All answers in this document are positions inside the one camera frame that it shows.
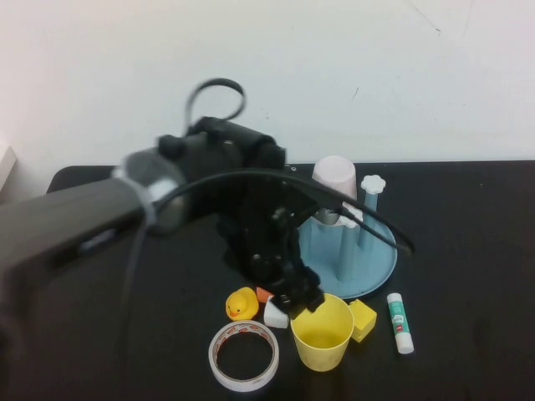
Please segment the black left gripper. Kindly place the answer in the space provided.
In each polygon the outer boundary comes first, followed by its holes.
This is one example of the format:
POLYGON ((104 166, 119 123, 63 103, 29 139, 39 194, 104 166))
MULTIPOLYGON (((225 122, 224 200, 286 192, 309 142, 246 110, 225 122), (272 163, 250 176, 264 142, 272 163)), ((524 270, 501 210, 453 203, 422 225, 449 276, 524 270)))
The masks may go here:
POLYGON ((319 209, 322 186, 267 169, 229 171, 218 185, 238 196, 221 211, 219 231, 226 259, 257 286, 274 293, 273 304, 289 317, 303 308, 316 312, 325 302, 318 274, 306 266, 298 243, 299 226, 319 209))

